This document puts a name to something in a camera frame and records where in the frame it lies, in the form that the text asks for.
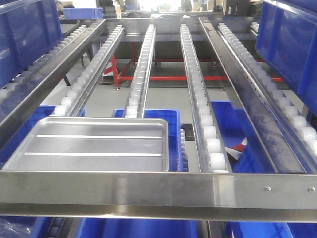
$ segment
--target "red object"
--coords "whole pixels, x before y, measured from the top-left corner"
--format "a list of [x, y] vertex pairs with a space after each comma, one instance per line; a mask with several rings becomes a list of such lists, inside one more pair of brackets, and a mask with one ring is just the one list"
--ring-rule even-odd
[[235, 145], [232, 147], [232, 149], [234, 149], [236, 151], [240, 151], [240, 152], [243, 152], [245, 148], [246, 148], [246, 145], [243, 145], [243, 144]]
[[[126, 65], [126, 67], [118, 73], [115, 56], [112, 57], [111, 63], [112, 66], [105, 69], [104, 74], [110, 73], [113, 71], [113, 80], [115, 87], [119, 87], [120, 81], [132, 81], [133, 76], [124, 76], [129, 68], [137, 63], [134, 43], [131, 43], [132, 51], [132, 60]], [[184, 59], [154, 59], [153, 62], [183, 62]], [[215, 62], [216, 60], [211, 59], [200, 59], [200, 62]], [[204, 76], [205, 81], [222, 81], [228, 80], [227, 76]], [[280, 77], [272, 77], [274, 82], [283, 82], [283, 79]], [[186, 81], [186, 76], [152, 76], [150, 77], [152, 81]]]

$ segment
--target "metal beam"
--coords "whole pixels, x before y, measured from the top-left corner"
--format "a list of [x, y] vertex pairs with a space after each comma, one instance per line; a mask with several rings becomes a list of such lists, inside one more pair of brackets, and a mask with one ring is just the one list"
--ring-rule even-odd
[[285, 141], [284, 135], [272, 115], [266, 110], [264, 104], [262, 104], [251, 85], [247, 82], [247, 77], [235, 61], [233, 53], [229, 51], [207, 18], [201, 18], [200, 21], [256, 132], [253, 143], [257, 142], [257, 159], [261, 162], [266, 162], [266, 167], [271, 167], [272, 173], [306, 173], [302, 164]]
[[317, 222], [317, 176], [0, 172], [0, 214]]
[[131, 89], [123, 114], [124, 117], [144, 117], [145, 103], [154, 55], [155, 35], [156, 28], [154, 25], [150, 25], [145, 35], [137, 67], [131, 82]]

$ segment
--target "red metal frame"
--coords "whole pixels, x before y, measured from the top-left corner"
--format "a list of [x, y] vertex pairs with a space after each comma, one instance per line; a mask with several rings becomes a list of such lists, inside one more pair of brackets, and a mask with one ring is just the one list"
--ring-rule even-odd
[[[104, 74], [108, 74], [110, 72], [113, 72], [113, 81], [115, 87], [119, 87], [120, 81], [131, 81], [133, 79], [133, 76], [125, 76], [126, 72], [129, 70], [129, 68], [137, 63], [136, 59], [136, 49], [134, 42], [131, 42], [131, 57], [132, 60], [126, 65], [126, 67], [118, 73], [117, 64], [116, 64], [116, 58], [115, 56], [111, 59], [112, 66], [109, 68], [106, 68], [104, 70]], [[184, 59], [154, 59], [153, 62], [184, 62]], [[217, 60], [212, 59], [199, 59], [199, 62], [217, 62]], [[205, 81], [220, 81], [220, 80], [227, 80], [227, 76], [204, 76]], [[283, 80], [280, 77], [273, 77], [272, 78], [274, 82], [283, 82]], [[153, 81], [185, 81], [186, 76], [152, 76], [150, 77], [150, 80]]]

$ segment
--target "roller conveyor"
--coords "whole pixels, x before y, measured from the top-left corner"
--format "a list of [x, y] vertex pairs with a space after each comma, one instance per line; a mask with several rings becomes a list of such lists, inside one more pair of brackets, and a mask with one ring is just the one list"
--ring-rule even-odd
[[[162, 38], [166, 33], [160, 27], [161, 22], [159, 20], [144, 20], [139, 26], [142, 28], [142, 35], [145, 33], [146, 38], [141, 50], [135, 78], [132, 81], [130, 96], [127, 99], [126, 114], [129, 117], [143, 117], [155, 37], [160, 35], [159, 37]], [[169, 20], [163, 19], [163, 21], [166, 24]], [[270, 84], [271, 81], [264, 84], [264, 81], [260, 82], [257, 79], [253, 81], [251, 79], [250, 81], [246, 80], [248, 76], [250, 78], [260, 76], [265, 78], [267, 76], [257, 67], [257, 64], [252, 63], [251, 56], [238, 44], [239, 41], [234, 41], [234, 36], [230, 35], [232, 33], [225, 31], [227, 30], [225, 26], [221, 27], [220, 25], [219, 31], [217, 31], [214, 25], [218, 26], [219, 22], [211, 23], [206, 18], [199, 21], [195, 19], [194, 22], [188, 21], [185, 19], [173, 21], [175, 27], [170, 31], [174, 35], [180, 34], [179, 40], [182, 44], [186, 67], [195, 140], [202, 173], [0, 171], [2, 181], [0, 184], [0, 213], [62, 217], [123, 216], [213, 221], [316, 222], [317, 203], [316, 195], [313, 193], [313, 188], [316, 186], [316, 176], [295, 175], [314, 174], [316, 169], [314, 154], [307, 149], [302, 149], [305, 147], [305, 142], [300, 141], [300, 133], [298, 134], [293, 128], [299, 122], [296, 120], [293, 122], [294, 126], [291, 126], [290, 122], [287, 121], [287, 115], [291, 115], [290, 111], [285, 110], [286, 115], [284, 115], [281, 108], [278, 107], [275, 99], [277, 96], [284, 97], [284, 95], [276, 91], [277, 89], [273, 84]], [[129, 34], [133, 38], [142, 38], [129, 33], [134, 30], [134, 27], [133, 22], [129, 23], [124, 20], [97, 20], [87, 27], [91, 31], [85, 30], [78, 36], [78, 38], [84, 38], [82, 43], [74, 46], [67, 45], [51, 59], [49, 65], [40, 69], [52, 68], [60, 61], [59, 57], [66, 57], [69, 52], [73, 53], [66, 57], [66, 62], [67, 60], [69, 62], [70, 58], [78, 58], [85, 48], [82, 44], [88, 45], [103, 31], [108, 32], [108, 39], [112, 40], [103, 44], [86, 71], [72, 86], [71, 92], [62, 100], [60, 107], [56, 107], [56, 117], [79, 115], [98, 77], [119, 43], [128, 41], [126, 38], [129, 38]], [[206, 92], [201, 69], [197, 64], [198, 57], [193, 45], [192, 39], [194, 37], [192, 35], [196, 35], [195, 38], [197, 38], [197, 35], [206, 36], [215, 50], [224, 71], [243, 104], [247, 113], [246, 118], [251, 122], [253, 130], [256, 132], [257, 137], [254, 141], [250, 141], [250, 144], [254, 148], [258, 148], [257, 156], [269, 161], [272, 173], [280, 172], [289, 175], [228, 173], [232, 172], [231, 167]], [[142, 62], [142, 55], [148, 61]], [[249, 61], [241, 60], [241, 57], [248, 58]], [[63, 72], [66, 71], [66, 69], [61, 70], [57, 74], [52, 69], [49, 77], [60, 78]], [[37, 74], [38, 72], [33, 75], [30, 82], [38, 79]], [[138, 77], [142, 78], [142, 82], [135, 81]], [[58, 80], [50, 82], [50, 89], [57, 82]], [[41, 91], [38, 100], [40, 102], [49, 93], [49, 88], [45, 87], [45, 84], [48, 84], [47, 79], [43, 79], [42, 84], [39, 83], [32, 89], [24, 89], [25, 92], [17, 89], [9, 98], [17, 96], [17, 99], [21, 99], [27, 90], [32, 92], [30, 97], [35, 97], [35, 95], [40, 94], [40, 90], [44, 87], [45, 90]], [[260, 93], [262, 100], [255, 93], [254, 87]], [[135, 89], [139, 90], [140, 94], [132, 97]], [[34, 101], [31, 103], [30, 100], [28, 97], [25, 101], [20, 100], [16, 104], [13, 102], [2, 104], [0, 107], [3, 112], [11, 110], [10, 113], [14, 112], [15, 114], [21, 110], [25, 111], [27, 107], [29, 107], [29, 111], [32, 111], [38, 104]], [[131, 110], [128, 106], [137, 106], [137, 109], [133, 108], [133, 112], [130, 114], [128, 111]], [[12, 124], [14, 128], [18, 128], [23, 122], [23, 118], [17, 120], [10, 113], [4, 114], [1, 118], [2, 131], [6, 132], [7, 135], [13, 133], [13, 131], [6, 131], [8, 128], [6, 125], [9, 121], [15, 122]], [[275, 135], [274, 140], [272, 140], [272, 137], [269, 138], [272, 134]], [[215, 144], [217, 144], [217, 150], [213, 150]], [[225, 167], [213, 169], [212, 160], [214, 155], [210, 155], [212, 153], [217, 153], [221, 157], [220, 159], [217, 157], [217, 160], [223, 161], [224, 159]], [[80, 187], [76, 186], [78, 181], [82, 181]], [[124, 181], [129, 186], [122, 188], [118, 185], [118, 181]], [[126, 196], [125, 199], [119, 199], [118, 194], [123, 193]]]
[[155, 43], [154, 25], [150, 25], [144, 37], [137, 68], [131, 83], [129, 98], [125, 107], [126, 118], [143, 118]]

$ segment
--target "stainless steel frame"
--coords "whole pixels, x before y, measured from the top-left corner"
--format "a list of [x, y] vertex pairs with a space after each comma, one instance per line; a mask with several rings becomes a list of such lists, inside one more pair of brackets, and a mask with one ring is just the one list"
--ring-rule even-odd
[[[214, 29], [213, 24], [222, 20], [221, 17], [212, 22], [207, 18], [146, 19], [139, 24], [130, 20], [96, 20], [75, 44], [67, 46], [50, 65], [36, 73], [28, 87], [12, 95], [12, 102], [1, 105], [0, 145], [6, 143], [60, 76], [103, 31], [109, 32], [113, 25], [122, 23], [127, 37], [137, 38], [144, 34], [145, 23], [154, 24], [156, 33], [166, 40], [169, 33], [174, 36], [179, 33], [180, 23], [186, 23], [194, 34], [205, 34], [218, 55], [256, 131], [253, 143], [260, 156], [269, 158], [272, 172], [290, 175], [0, 171], [0, 214], [317, 222], [317, 176], [299, 175], [306, 170], [298, 155], [285, 142], [280, 128], [245, 80], [244, 70]], [[172, 23], [164, 29], [166, 25], [161, 23], [167, 22]], [[85, 99], [80, 100], [79, 108], [84, 102]]]
[[214, 221], [317, 221], [317, 176], [0, 172], [0, 213]]

